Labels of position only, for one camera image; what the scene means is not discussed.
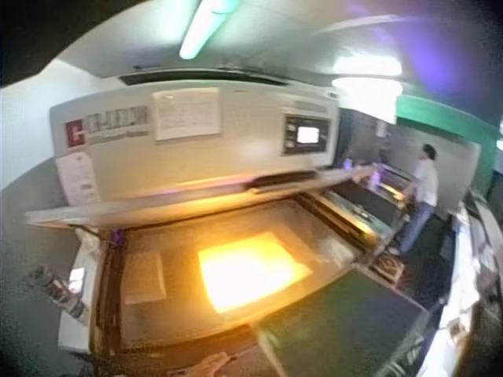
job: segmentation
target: white paper sign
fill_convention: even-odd
[[[152,98],[156,140],[221,132],[218,88],[166,90]]]
[[[100,201],[93,162],[85,152],[71,153],[56,159],[64,194],[71,206]]]

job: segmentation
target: gray floor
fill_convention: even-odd
[[[38,264],[68,274],[77,251],[71,231],[24,224],[27,210],[65,205],[53,160],[7,186],[1,194],[0,350],[3,363],[22,376],[78,373],[80,363],[57,350],[59,309],[22,279]]]
[[[406,268],[398,282],[399,290],[426,309],[436,304],[448,283],[446,276],[450,271],[452,255],[446,256],[448,261],[440,255],[445,236],[445,222],[435,215],[431,216],[407,254]]]

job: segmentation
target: green mat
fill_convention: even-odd
[[[353,269],[254,328],[280,375],[362,377],[383,368],[421,314],[419,306]]]

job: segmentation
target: blue jeans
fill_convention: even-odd
[[[434,210],[435,207],[431,204],[425,202],[417,204],[416,211],[410,217],[409,223],[404,226],[402,232],[398,235],[398,249],[401,254],[409,252]]]

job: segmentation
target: red logo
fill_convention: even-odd
[[[66,127],[66,141],[69,148],[84,145],[86,143],[84,126],[81,119],[72,120],[64,125]]]

